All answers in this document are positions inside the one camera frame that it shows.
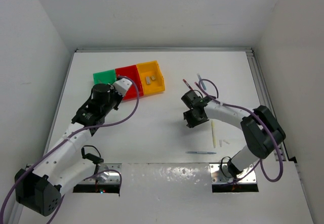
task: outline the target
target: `white wall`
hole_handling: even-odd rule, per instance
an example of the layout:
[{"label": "white wall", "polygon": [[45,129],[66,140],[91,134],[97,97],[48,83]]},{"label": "white wall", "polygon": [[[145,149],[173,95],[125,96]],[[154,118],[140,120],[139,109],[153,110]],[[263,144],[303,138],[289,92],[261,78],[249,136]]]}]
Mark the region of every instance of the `white wall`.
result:
[{"label": "white wall", "polygon": [[257,56],[315,221],[324,223],[324,0],[279,0]]},{"label": "white wall", "polygon": [[0,7],[2,203],[15,173],[43,153],[71,54],[38,0],[0,0]]},{"label": "white wall", "polygon": [[277,0],[40,0],[69,48],[257,43]]}]

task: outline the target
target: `yellow bin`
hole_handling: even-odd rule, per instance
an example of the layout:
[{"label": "yellow bin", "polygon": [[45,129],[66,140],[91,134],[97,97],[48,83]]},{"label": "yellow bin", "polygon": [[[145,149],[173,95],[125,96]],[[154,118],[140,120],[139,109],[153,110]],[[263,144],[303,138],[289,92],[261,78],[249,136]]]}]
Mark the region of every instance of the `yellow bin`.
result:
[{"label": "yellow bin", "polygon": [[[144,95],[154,94],[165,90],[164,78],[157,61],[136,64],[140,75]],[[147,84],[146,77],[149,77],[150,84]]]}]

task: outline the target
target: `blue pen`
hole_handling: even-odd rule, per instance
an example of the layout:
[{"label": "blue pen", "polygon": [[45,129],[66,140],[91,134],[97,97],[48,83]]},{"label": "blue pen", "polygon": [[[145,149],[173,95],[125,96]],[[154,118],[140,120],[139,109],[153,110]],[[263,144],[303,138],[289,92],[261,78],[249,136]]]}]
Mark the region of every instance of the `blue pen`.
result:
[{"label": "blue pen", "polygon": [[206,88],[206,86],[205,86],[205,84],[204,84],[203,81],[201,82],[201,85],[202,85],[202,88],[203,88],[204,90],[207,90],[207,88]]},{"label": "blue pen", "polygon": [[186,152],[187,154],[214,155],[216,152]]}]

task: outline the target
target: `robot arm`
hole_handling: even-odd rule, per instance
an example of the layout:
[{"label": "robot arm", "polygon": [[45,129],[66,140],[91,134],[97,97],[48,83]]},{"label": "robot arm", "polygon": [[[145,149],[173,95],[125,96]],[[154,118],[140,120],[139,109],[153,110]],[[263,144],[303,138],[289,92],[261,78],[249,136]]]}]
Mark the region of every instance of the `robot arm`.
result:
[{"label": "robot arm", "polygon": [[[201,98],[192,90],[188,91],[181,100],[189,108],[189,111],[183,113],[189,128],[209,119],[217,119],[243,131],[247,145],[227,162],[226,171],[232,177],[236,178],[252,163],[259,159],[265,159],[274,150],[268,134],[248,112],[215,103],[208,97]],[[253,111],[265,123],[279,145],[286,135],[271,111],[262,105]]]},{"label": "robot arm", "polygon": [[[131,81],[121,79],[113,85],[93,86],[90,97],[77,110],[67,130],[51,149],[65,139],[67,142],[36,166],[17,185],[17,202],[43,216],[48,216],[55,210],[67,191],[95,173],[97,164],[102,163],[103,159],[92,154],[83,155],[83,158],[72,166],[68,163],[75,153],[80,152],[98,128],[83,130],[71,138],[68,138],[68,135],[84,127],[103,125],[107,114],[112,109],[118,109],[131,85]],[[24,169],[20,169],[15,180],[24,172]]]}]

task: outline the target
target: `small block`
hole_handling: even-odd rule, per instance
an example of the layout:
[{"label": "small block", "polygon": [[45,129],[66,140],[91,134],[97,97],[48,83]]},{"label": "small block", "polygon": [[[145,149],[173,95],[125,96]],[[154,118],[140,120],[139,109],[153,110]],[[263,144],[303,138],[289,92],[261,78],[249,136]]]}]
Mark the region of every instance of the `small block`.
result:
[{"label": "small block", "polygon": [[150,85],[151,84],[151,80],[150,80],[150,77],[149,76],[147,76],[146,78],[146,84],[148,84],[148,85]]}]

